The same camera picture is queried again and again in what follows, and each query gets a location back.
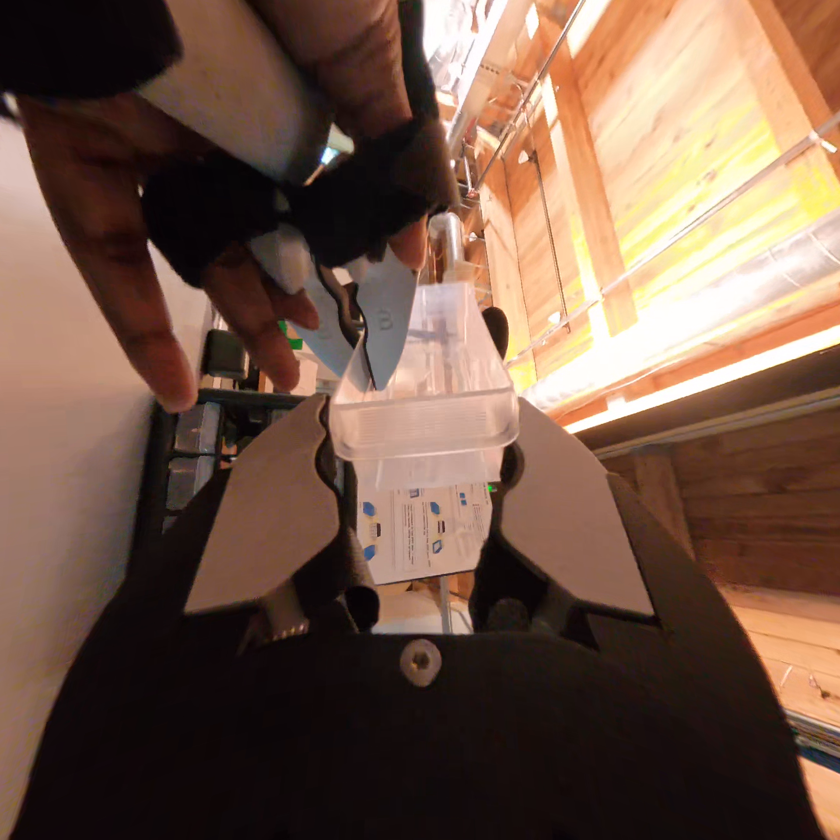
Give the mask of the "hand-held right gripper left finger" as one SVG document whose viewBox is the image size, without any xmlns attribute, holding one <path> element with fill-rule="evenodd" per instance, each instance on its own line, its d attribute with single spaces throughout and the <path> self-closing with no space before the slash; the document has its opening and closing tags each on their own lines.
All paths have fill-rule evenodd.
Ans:
<svg viewBox="0 0 840 840">
<path fill-rule="evenodd" d="M 325 395 L 305 399 L 237 457 L 185 613 L 256 606 L 275 639 L 301 636 L 345 588 L 340 499 L 323 455 Z"/>
</svg>

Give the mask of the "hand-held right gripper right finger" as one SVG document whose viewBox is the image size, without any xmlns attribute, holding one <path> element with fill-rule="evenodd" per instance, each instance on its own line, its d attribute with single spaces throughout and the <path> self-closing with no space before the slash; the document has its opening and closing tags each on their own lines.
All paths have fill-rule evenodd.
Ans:
<svg viewBox="0 0 840 840">
<path fill-rule="evenodd" d="M 490 535 L 573 604 L 654 617 L 606 469 L 593 453 L 524 399 L 512 451 L 513 476 Z"/>
</svg>

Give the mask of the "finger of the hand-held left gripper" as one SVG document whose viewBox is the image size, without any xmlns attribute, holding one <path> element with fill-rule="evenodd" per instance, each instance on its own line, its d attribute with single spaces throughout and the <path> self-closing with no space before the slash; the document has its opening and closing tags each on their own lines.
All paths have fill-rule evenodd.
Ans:
<svg viewBox="0 0 840 840">
<path fill-rule="evenodd" d="M 302 339 L 340 380 L 361 340 L 360 285 L 344 268 L 329 269 L 313 262 L 303 290 L 318 314 L 318 328 L 302 329 Z"/>
<path fill-rule="evenodd" d="M 385 389 L 406 341 L 417 289 L 417 273 L 390 246 L 359 280 L 358 305 L 365 325 L 364 357 L 373 387 Z"/>
</svg>

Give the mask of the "rows of clear cabinet drawers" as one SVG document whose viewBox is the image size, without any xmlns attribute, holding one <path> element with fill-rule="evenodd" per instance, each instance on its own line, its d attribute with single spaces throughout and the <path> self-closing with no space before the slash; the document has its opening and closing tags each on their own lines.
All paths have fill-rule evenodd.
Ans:
<svg viewBox="0 0 840 840">
<path fill-rule="evenodd" d="M 218 402 L 196 404 L 180 415 L 167 461 L 165 514 L 179 515 L 212 478 L 218 461 L 223 407 Z"/>
</svg>

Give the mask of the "clear plastic drawer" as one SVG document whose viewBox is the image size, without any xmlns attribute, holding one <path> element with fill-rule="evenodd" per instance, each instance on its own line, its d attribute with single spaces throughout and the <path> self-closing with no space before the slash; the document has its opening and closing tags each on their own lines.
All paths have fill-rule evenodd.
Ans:
<svg viewBox="0 0 840 840">
<path fill-rule="evenodd" d="M 364 335 L 329 402 L 334 452 L 378 490 L 499 479 L 519 404 L 469 281 L 416 289 L 391 379 L 375 387 Z"/>
</svg>

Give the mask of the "black drawer cabinet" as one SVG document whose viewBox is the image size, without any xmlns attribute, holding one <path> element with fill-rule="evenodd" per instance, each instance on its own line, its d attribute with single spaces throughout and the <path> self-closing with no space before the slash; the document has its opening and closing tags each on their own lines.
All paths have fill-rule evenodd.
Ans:
<svg viewBox="0 0 840 840">
<path fill-rule="evenodd" d="M 202 389 L 199 403 L 220 403 L 218 461 L 214 473 L 234 465 L 249 443 L 269 425 L 281 420 L 303 402 L 299 395 Z M 143 474 L 136 504 L 131 556 L 146 551 L 173 524 L 165 514 L 167 461 L 172 454 L 175 425 L 180 415 L 154 404 L 146 445 Z"/>
</svg>

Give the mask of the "black oval object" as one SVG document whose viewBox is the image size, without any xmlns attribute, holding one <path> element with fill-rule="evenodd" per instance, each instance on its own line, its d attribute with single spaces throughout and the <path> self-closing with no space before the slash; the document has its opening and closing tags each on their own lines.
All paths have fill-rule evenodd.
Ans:
<svg viewBox="0 0 840 840">
<path fill-rule="evenodd" d="M 481 315 L 492 342 L 504 361 L 507 358 L 510 340 L 508 317 L 503 310 L 495 306 L 485 308 Z"/>
</svg>

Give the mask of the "black computer monitor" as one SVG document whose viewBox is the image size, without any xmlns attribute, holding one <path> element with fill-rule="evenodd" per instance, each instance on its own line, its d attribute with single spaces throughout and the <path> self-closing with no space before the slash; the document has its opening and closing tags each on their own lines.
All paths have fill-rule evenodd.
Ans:
<svg viewBox="0 0 840 840">
<path fill-rule="evenodd" d="M 254 381 L 250 373 L 249 355 L 239 336 L 226 329 L 208 330 L 203 346 L 200 387 L 252 392 Z"/>
</svg>

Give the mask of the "instruction poster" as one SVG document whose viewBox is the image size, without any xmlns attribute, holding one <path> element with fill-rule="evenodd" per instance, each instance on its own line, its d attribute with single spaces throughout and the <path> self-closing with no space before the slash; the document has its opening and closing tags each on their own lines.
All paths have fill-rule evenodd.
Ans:
<svg viewBox="0 0 840 840">
<path fill-rule="evenodd" d="M 486 482 L 357 490 L 356 532 L 371 577 L 392 585 L 473 571 L 490 529 Z"/>
</svg>

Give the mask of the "bright light strip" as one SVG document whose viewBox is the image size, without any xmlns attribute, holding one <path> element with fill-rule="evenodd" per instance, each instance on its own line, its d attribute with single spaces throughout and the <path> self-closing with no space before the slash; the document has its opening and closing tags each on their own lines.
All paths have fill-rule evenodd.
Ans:
<svg viewBox="0 0 840 840">
<path fill-rule="evenodd" d="M 765 350 L 748 358 L 737 360 L 717 370 L 699 374 L 688 380 L 672 384 L 651 394 L 640 396 L 630 402 L 615 404 L 604 412 L 594 414 L 575 422 L 563 422 L 563 428 L 577 434 L 595 427 L 660 408 L 690 396 L 696 396 L 719 386 L 729 385 L 751 375 L 763 373 L 798 361 L 808 355 L 831 350 L 839 343 L 839 325 L 808 336 L 802 336 L 778 347 Z"/>
</svg>

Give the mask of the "silver ventilation duct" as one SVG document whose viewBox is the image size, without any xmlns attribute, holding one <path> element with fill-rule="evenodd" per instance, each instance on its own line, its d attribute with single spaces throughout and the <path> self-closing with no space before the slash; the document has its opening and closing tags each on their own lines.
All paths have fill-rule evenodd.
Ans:
<svg viewBox="0 0 840 840">
<path fill-rule="evenodd" d="M 549 412 L 685 355 L 736 321 L 838 272 L 836 209 L 680 300 L 653 306 L 628 336 L 607 341 L 521 397 Z"/>
</svg>

